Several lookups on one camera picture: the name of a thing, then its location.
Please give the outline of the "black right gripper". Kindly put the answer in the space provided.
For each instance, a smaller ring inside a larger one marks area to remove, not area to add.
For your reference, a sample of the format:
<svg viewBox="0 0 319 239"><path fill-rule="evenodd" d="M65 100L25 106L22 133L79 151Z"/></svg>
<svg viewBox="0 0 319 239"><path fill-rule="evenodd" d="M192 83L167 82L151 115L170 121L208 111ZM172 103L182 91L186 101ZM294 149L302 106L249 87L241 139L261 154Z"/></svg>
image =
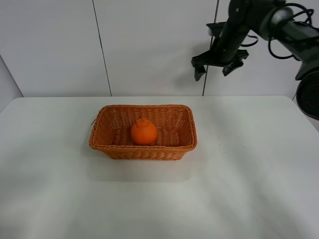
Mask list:
<svg viewBox="0 0 319 239"><path fill-rule="evenodd" d="M263 20L263 0L232 0L228 8L228 20L212 25L211 32L218 35L210 50L192 58L195 80L199 81L205 75L204 65L223 67L224 76L242 67L242 60L233 61L236 52L249 31L264 38L260 30Z"/></svg>

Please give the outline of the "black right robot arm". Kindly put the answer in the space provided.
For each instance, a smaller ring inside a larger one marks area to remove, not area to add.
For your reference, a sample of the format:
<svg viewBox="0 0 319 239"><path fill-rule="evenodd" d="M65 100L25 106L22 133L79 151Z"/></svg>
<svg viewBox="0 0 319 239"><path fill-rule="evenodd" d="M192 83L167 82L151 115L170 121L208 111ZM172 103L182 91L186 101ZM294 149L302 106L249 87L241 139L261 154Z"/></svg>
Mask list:
<svg viewBox="0 0 319 239"><path fill-rule="evenodd" d="M210 49L191 60L194 78L199 81L206 66L221 67L227 76L243 66L252 44L243 44L249 31L254 39L268 42L276 59L301 62L295 77L299 82L296 101L307 116L319 118L319 29L313 26L313 9L284 0L232 0L226 22L209 23L214 40Z"/></svg>

